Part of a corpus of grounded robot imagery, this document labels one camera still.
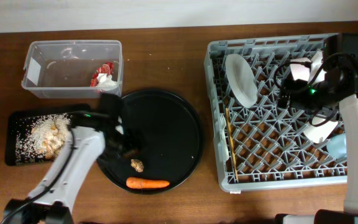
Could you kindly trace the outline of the white plastic fork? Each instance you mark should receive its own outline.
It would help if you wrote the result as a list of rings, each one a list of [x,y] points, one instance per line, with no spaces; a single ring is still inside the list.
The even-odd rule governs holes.
[[[225,135],[226,119],[225,119],[224,113],[221,113],[219,115],[219,122],[220,122],[219,132],[220,132],[221,141],[222,141],[221,145],[222,145],[222,151],[223,151],[223,161],[226,162],[229,159],[229,151],[228,151],[226,135]]]

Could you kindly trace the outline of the brown walnut piece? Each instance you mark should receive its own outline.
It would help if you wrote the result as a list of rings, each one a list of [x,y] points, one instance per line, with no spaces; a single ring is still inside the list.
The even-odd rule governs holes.
[[[138,160],[138,159],[132,159],[131,160],[131,167],[134,168],[136,172],[143,172],[144,171],[143,162]]]

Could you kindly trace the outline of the cream paper cup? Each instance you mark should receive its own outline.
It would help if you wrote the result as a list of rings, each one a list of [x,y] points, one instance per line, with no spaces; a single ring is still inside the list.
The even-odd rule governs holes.
[[[303,131],[303,134],[314,143],[322,143],[334,131],[338,123],[338,121],[328,121],[319,127],[314,127],[309,124]]]

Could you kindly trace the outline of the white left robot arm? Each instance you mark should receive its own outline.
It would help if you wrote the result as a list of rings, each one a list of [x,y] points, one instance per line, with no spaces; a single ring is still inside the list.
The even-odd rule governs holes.
[[[132,159],[140,141],[125,127],[124,100],[103,93],[93,111],[78,111],[68,127],[69,137],[50,169],[23,200],[12,199],[3,223],[73,223],[78,191],[95,161],[108,164]]]

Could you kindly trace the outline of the wooden chopstick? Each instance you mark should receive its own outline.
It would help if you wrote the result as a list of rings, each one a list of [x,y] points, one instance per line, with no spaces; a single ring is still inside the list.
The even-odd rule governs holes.
[[[236,153],[234,150],[234,141],[232,138],[232,129],[231,129],[231,121],[229,116],[229,109],[225,108],[225,115],[226,115],[226,126],[227,126],[227,133],[229,136],[229,147],[231,150],[231,158],[232,158],[232,165],[233,165],[233,171],[235,175],[235,180],[238,182],[238,173],[237,173],[237,163],[236,163]]]

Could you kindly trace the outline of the light blue plastic cup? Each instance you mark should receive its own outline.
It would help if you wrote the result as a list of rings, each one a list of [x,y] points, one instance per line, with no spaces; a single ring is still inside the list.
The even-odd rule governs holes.
[[[346,135],[344,133],[329,139],[326,145],[327,151],[336,159],[342,159],[347,156]]]

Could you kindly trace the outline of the orange carrot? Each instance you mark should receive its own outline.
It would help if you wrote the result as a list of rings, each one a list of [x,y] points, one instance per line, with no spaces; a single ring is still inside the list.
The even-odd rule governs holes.
[[[166,180],[149,180],[137,177],[129,177],[126,186],[131,189],[162,189],[168,187],[170,183]]]

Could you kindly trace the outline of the pink bowl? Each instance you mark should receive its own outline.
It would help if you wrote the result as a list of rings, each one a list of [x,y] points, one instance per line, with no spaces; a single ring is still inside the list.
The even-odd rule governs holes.
[[[311,62],[308,58],[298,58],[290,61],[290,70],[294,80],[308,81],[310,77],[310,69],[298,62]]]

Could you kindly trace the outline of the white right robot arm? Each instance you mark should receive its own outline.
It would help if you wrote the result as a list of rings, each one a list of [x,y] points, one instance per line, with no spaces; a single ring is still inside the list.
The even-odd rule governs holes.
[[[314,223],[358,223],[358,34],[336,34],[323,44],[323,62],[309,81],[285,78],[277,105],[308,111],[325,122],[341,118],[347,143],[344,210],[321,209]]]

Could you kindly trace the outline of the grey plate with food scraps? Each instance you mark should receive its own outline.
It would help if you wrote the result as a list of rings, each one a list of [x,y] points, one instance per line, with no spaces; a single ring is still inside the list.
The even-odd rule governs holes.
[[[226,57],[225,69],[229,86],[238,102],[245,108],[256,104],[257,85],[245,58],[239,54],[229,54]]]

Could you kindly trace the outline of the red and white wrapper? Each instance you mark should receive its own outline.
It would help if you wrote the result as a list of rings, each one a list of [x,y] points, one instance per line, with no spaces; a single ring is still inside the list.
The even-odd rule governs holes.
[[[99,91],[109,91],[117,87],[117,81],[113,80],[114,64],[106,62],[99,67],[91,78],[90,87],[96,87]]]

